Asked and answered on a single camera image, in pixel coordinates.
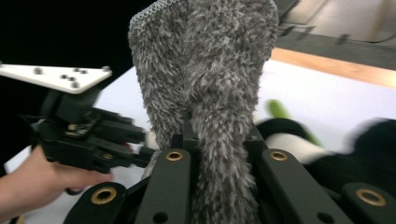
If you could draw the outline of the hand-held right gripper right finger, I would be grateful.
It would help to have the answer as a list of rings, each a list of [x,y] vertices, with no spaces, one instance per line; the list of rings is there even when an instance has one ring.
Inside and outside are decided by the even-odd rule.
[[[244,148],[250,153],[262,153],[267,149],[263,137],[256,126],[253,126],[247,135],[244,143]]]

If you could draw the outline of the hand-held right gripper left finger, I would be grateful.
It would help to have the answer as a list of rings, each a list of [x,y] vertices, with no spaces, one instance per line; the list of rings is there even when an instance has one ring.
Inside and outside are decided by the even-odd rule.
[[[198,153],[199,138],[192,129],[191,123],[192,114],[188,112],[183,121],[182,133],[174,134],[171,139],[171,148],[180,148],[189,151],[190,153]]]

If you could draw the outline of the panda plush toy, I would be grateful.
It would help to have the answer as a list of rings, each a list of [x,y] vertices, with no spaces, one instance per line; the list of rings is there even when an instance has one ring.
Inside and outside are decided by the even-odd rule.
[[[171,147],[171,137],[182,133],[184,118],[191,113],[192,131],[202,148],[195,197],[219,200],[252,194],[253,176],[243,146],[252,127],[251,101],[201,98],[187,103],[170,98],[145,106],[160,149]],[[308,130],[292,119],[268,119],[257,128],[268,147],[288,151],[327,189],[339,192],[348,183],[363,182],[396,197],[396,119],[369,122],[347,154],[314,144]]]

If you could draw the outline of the grey fluffy towel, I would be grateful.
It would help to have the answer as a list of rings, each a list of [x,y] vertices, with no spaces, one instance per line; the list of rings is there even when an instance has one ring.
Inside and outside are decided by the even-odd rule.
[[[243,147],[262,68],[276,43],[273,0],[156,0],[132,16],[128,40],[160,151],[191,115],[201,162],[192,224],[257,224]]]

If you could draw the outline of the light blue table mat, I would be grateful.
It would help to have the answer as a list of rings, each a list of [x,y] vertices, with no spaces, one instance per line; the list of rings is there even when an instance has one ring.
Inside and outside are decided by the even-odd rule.
[[[255,121],[270,118],[264,105],[276,99],[330,151],[351,151],[353,137],[369,121],[396,119],[396,89],[274,60],[264,65],[263,72]],[[133,118],[146,130],[150,126],[134,67],[102,91],[96,106]],[[113,174],[117,182],[131,187],[142,171],[116,168]],[[77,199],[63,194],[54,203],[25,214],[25,224],[62,224]]]

